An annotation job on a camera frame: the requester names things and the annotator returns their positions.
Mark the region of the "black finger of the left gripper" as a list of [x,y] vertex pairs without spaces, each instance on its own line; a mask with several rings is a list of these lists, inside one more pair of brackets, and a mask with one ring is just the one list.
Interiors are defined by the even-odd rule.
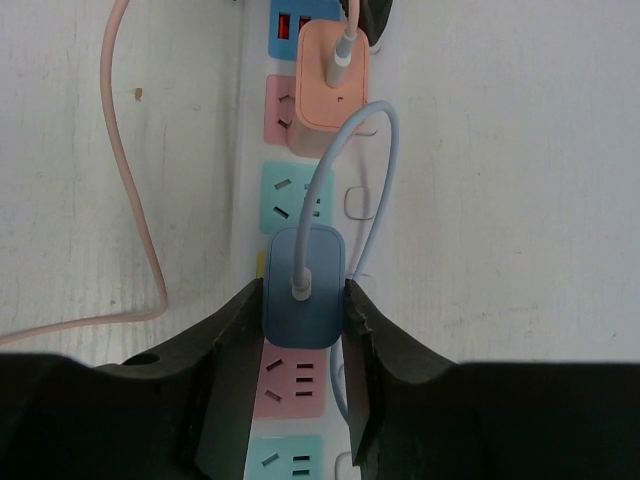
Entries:
[[356,27],[351,8],[358,13],[358,28],[364,32],[369,42],[378,42],[382,37],[391,13],[392,0],[340,0],[340,5],[347,18],[347,37],[354,38]]

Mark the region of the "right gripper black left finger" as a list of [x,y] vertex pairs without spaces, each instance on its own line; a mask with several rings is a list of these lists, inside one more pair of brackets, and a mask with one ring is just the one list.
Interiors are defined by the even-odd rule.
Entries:
[[5,479],[239,479],[264,336],[253,280],[208,318],[123,363],[1,357]]

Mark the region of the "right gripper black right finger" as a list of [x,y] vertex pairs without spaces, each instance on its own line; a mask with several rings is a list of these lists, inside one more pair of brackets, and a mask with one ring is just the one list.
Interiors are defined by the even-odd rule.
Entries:
[[365,479],[635,479],[635,363],[444,358],[345,286],[354,464]]

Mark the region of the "white colourful power strip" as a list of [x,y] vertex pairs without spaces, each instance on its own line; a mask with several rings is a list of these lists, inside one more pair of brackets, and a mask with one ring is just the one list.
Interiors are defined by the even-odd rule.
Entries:
[[[345,286],[383,312],[394,296],[392,190],[400,162],[397,38],[347,37],[340,1],[246,1],[232,220],[234,279],[263,282],[266,250],[294,226],[295,263],[311,226],[336,229]],[[264,336],[245,462],[248,479],[354,479],[342,332],[326,349]]]

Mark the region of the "blue charger plug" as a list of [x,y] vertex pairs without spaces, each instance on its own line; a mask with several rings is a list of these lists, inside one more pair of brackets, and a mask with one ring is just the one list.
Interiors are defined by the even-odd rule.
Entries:
[[297,228],[272,235],[266,250],[262,329],[273,345],[326,349],[342,332],[345,246],[334,228],[313,224],[306,256],[295,263]]

